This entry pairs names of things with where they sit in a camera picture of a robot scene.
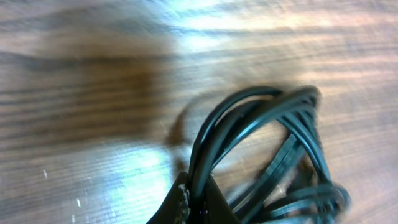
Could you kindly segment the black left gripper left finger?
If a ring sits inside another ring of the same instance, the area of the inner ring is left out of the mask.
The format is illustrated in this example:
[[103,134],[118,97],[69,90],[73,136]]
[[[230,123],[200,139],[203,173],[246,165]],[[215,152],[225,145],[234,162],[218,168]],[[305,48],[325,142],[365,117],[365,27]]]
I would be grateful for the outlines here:
[[188,174],[181,172],[147,224],[186,224],[190,215],[189,201]]

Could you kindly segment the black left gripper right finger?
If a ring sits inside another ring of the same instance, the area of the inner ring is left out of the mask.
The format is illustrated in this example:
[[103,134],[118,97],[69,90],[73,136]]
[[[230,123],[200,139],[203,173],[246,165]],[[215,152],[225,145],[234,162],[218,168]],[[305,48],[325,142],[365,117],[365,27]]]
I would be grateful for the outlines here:
[[241,222],[230,209],[214,178],[209,176],[203,193],[204,224],[240,224]]

